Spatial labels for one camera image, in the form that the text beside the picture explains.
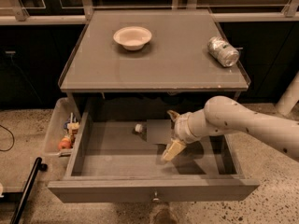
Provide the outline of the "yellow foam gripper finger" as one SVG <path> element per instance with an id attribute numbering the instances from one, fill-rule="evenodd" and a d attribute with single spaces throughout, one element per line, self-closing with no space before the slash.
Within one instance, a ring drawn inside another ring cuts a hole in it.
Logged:
<path id="1" fill-rule="evenodd" d="M 186 148 L 186 144 L 178 139 L 172 139 L 162 154 L 162 161 L 173 160 L 180 152 Z"/>
<path id="2" fill-rule="evenodd" d="M 178 119 L 178 117 L 180 116 L 180 114 L 174 110 L 168 110 L 167 114 L 169 115 L 169 117 L 172 121 L 176 121 Z"/>

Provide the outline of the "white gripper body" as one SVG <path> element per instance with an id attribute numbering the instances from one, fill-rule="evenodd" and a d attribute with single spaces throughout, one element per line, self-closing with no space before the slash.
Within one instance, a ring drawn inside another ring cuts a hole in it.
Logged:
<path id="1" fill-rule="evenodd" d="M 202 118 L 202 111 L 176 114 L 174 117 L 174 136 L 185 144 L 199 141 L 202 138 L 200 133 Z"/>

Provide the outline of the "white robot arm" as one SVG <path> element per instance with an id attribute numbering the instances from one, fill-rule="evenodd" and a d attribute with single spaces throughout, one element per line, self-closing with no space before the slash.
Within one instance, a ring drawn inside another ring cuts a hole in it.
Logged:
<path id="1" fill-rule="evenodd" d="M 174 122 L 173 138 L 166 146 L 163 161 L 173 160 L 188 144 L 206 136 L 240 131 L 264 142 L 284 155 L 299 160 L 299 123 L 245 108 L 226 96 L 210 98 L 203 109 L 179 114 L 167 113 Z"/>

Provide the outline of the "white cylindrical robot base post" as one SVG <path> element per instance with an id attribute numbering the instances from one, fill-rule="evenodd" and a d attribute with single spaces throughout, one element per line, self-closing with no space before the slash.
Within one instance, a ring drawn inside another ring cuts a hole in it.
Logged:
<path id="1" fill-rule="evenodd" d="M 296 74 L 287 90 L 280 97 L 276 104 L 278 113 L 282 115 L 289 114 L 299 101 L 299 72 Z"/>

